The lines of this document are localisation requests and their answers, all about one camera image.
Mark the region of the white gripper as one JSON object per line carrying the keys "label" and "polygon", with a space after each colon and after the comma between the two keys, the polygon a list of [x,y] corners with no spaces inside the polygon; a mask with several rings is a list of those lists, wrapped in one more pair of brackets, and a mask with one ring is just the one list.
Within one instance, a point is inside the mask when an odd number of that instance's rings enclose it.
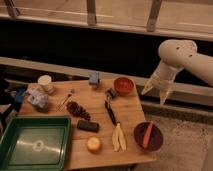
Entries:
{"label": "white gripper", "polygon": [[163,105],[167,98],[172,94],[171,85],[177,75],[177,69],[167,65],[163,61],[159,63],[155,71],[150,77],[150,80],[145,84],[141,94],[145,95],[152,88],[161,90],[159,92],[160,104]]}

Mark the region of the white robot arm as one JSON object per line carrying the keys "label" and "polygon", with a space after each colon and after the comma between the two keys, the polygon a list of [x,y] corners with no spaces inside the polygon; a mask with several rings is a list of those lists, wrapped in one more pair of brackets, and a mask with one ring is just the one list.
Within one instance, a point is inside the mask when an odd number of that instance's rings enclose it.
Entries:
{"label": "white robot arm", "polygon": [[213,57],[197,52],[197,44],[192,40],[169,39],[158,48],[160,62],[146,82],[142,94],[156,88],[160,104],[163,105],[173,92],[176,75],[183,69],[213,86]]}

